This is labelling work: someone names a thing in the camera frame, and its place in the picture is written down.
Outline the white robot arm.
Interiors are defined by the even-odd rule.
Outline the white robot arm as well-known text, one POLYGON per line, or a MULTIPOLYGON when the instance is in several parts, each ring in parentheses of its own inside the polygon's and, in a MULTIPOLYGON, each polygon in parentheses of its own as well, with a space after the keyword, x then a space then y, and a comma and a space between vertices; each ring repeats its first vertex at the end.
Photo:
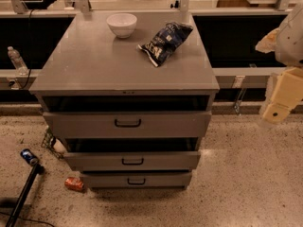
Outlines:
POLYGON ((297 4, 255 49, 274 52, 276 61, 286 66, 282 73, 269 77, 259 110, 262 125, 277 125, 303 100, 303 4, 297 4))

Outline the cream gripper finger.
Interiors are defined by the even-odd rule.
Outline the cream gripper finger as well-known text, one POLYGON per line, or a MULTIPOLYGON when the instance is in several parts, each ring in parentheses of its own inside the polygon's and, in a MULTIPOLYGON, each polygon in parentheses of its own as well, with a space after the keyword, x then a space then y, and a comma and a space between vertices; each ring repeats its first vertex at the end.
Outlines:
POLYGON ((268 104, 265 110, 261 114, 261 118, 268 123, 278 124, 282 122, 288 115, 290 111, 279 104, 268 104))

